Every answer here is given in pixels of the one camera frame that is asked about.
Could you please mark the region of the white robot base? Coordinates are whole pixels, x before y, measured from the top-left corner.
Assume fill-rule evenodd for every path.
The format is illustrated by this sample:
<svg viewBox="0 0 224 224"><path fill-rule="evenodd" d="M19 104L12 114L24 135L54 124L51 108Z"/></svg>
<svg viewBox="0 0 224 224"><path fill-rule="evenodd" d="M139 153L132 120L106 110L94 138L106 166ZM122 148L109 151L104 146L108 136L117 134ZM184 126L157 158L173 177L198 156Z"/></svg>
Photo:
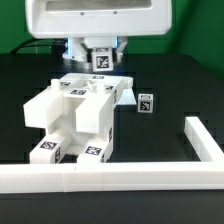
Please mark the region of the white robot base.
<svg viewBox="0 0 224 224"><path fill-rule="evenodd" d="M63 53L63 58L66 62L71 62L77 67L92 70L92 63L87 63L87 48L111 48L112 56L113 49L120 45L127 46L128 40L126 37L85 37L85 38L69 38L66 44L66 51Z"/></svg>

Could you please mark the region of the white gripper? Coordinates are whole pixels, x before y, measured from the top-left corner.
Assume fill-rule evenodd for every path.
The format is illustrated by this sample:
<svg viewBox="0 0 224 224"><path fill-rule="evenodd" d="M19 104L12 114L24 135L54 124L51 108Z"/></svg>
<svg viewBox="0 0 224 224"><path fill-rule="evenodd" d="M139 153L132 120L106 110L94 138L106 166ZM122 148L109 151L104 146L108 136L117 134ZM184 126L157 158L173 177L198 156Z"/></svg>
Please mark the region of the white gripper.
<svg viewBox="0 0 224 224"><path fill-rule="evenodd" d="M25 0L28 31L36 38L161 35L172 26L171 0ZM125 45L113 49L120 63ZM92 63L92 48L87 48Z"/></svg>

